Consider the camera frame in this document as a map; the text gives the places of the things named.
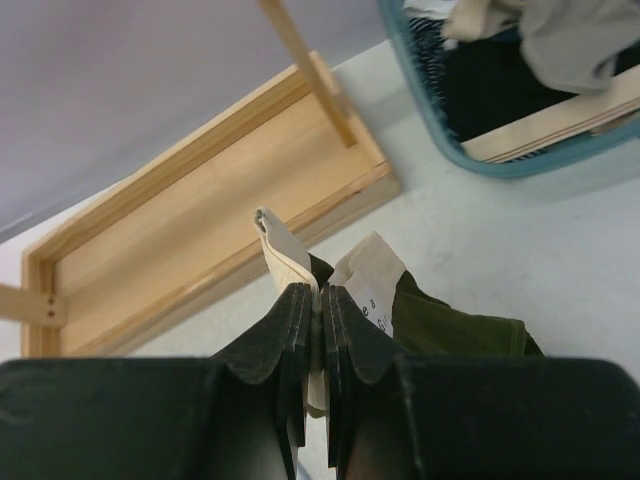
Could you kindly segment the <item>grey underwear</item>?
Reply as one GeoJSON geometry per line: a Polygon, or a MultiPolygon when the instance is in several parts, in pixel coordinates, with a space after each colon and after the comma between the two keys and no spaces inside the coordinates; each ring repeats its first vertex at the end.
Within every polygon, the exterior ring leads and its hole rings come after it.
{"type": "Polygon", "coordinates": [[[540,83],[574,94],[612,84],[619,54],[639,41],[637,1],[459,1],[447,39],[489,39],[515,27],[521,54],[540,83]]]}

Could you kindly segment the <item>dark olive underwear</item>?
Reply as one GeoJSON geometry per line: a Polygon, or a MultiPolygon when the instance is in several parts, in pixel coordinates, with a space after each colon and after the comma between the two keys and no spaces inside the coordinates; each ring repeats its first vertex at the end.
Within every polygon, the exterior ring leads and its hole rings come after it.
{"type": "Polygon", "coordinates": [[[343,287],[376,328],[418,355],[525,356],[541,350],[521,320],[468,314],[424,293],[404,262],[376,232],[335,265],[312,256],[269,209],[256,210],[254,226],[279,292],[302,283],[311,291],[311,366],[307,410],[327,414],[324,387],[321,291],[343,287]]]}

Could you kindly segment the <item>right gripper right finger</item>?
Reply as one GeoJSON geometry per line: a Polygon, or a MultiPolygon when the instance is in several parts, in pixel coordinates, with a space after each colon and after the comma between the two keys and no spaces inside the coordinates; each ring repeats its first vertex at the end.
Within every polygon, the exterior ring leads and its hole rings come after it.
{"type": "Polygon", "coordinates": [[[639,388],[582,358],[408,353],[322,294],[328,462],[340,479],[635,479],[639,388]]]}

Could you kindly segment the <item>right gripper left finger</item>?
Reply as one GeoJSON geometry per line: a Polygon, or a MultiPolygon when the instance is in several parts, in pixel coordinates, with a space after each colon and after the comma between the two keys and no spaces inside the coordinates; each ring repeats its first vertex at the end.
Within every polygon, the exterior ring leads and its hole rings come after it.
{"type": "Polygon", "coordinates": [[[5,479],[292,479],[311,291],[292,284],[211,357],[1,367],[5,479]]]}

